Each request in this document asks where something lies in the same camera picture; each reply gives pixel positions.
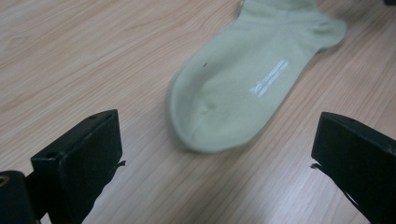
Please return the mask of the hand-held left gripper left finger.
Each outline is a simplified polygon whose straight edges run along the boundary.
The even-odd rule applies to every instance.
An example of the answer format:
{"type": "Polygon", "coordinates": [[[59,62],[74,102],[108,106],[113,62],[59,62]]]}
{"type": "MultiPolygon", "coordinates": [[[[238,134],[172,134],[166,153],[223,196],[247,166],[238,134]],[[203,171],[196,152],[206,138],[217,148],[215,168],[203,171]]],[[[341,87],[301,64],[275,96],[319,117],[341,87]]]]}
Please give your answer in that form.
{"type": "Polygon", "coordinates": [[[31,158],[52,224],[81,224],[124,162],[118,111],[89,116],[31,158]]]}

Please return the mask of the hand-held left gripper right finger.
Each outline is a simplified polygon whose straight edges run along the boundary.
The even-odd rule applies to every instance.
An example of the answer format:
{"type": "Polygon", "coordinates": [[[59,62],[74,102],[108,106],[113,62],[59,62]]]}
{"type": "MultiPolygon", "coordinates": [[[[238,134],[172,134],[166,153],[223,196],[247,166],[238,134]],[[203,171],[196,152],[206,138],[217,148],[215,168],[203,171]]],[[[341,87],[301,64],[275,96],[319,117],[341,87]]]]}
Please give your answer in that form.
{"type": "Polygon", "coordinates": [[[311,157],[371,224],[396,224],[396,140],[323,112],[311,157]]]}

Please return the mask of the light green sock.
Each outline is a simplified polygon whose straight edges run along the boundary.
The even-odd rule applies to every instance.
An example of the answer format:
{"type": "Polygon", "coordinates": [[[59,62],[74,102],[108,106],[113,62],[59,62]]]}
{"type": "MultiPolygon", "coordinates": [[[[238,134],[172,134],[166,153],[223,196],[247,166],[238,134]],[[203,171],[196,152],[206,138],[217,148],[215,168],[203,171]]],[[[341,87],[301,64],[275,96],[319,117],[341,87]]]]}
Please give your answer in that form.
{"type": "Polygon", "coordinates": [[[242,0],[236,20],[170,83],[167,121],[177,144],[216,153],[248,143],[314,55],[337,45],[346,31],[316,0],[242,0]]]}

